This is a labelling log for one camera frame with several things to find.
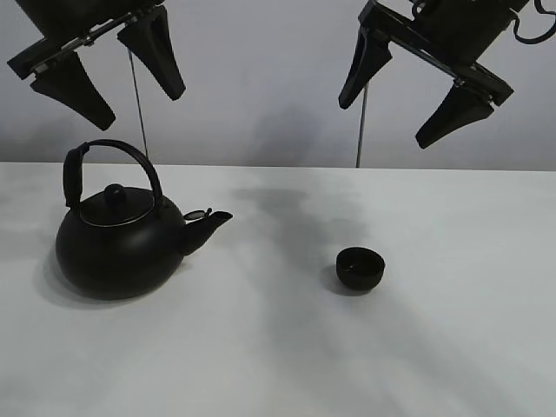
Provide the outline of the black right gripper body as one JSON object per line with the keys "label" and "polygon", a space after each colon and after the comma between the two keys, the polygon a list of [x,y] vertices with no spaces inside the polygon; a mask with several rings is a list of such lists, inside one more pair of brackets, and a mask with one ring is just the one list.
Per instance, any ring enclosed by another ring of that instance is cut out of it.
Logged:
{"label": "black right gripper body", "polygon": [[513,89],[478,60],[519,11],[518,1],[415,1],[408,18],[369,1],[358,20],[377,39],[396,43],[501,105]]}

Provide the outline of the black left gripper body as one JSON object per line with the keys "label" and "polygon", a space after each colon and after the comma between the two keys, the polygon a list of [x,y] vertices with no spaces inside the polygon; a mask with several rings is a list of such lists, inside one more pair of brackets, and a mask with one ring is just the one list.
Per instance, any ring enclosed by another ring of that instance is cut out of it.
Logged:
{"label": "black left gripper body", "polygon": [[135,0],[22,0],[18,6],[41,32],[43,38],[8,61],[22,79],[41,61],[56,54],[65,44],[86,36],[92,28],[129,13],[152,9],[160,1]]}

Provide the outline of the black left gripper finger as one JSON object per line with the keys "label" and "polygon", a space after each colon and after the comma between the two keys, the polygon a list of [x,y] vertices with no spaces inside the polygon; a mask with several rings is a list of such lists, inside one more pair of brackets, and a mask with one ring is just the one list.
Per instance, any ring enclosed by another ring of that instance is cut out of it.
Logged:
{"label": "black left gripper finger", "polygon": [[100,130],[107,130],[116,120],[115,113],[91,82],[76,52],[49,62],[46,70],[36,74],[30,87],[36,93],[73,109]]}
{"label": "black left gripper finger", "polygon": [[168,12],[163,5],[127,24],[117,39],[139,58],[171,100],[183,95],[186,87],[175,60]]}

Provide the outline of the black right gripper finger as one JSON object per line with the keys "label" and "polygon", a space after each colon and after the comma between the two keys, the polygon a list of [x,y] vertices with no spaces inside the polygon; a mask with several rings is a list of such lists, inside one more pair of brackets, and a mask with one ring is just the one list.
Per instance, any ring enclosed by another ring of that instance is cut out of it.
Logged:
{"label": "black right gripper finger", "polygon": [[341,109],[348,109],[370,79],[392,59],[388,44],[387,39],[377,39],[370,30],[359,28],[353,61],[338,97]]}
{"label": "black right gripper finger", "polygon": [[487,119],[494,112],[486,96],[465,86],[453,86],[415,138],[426,149],[457,129]]}

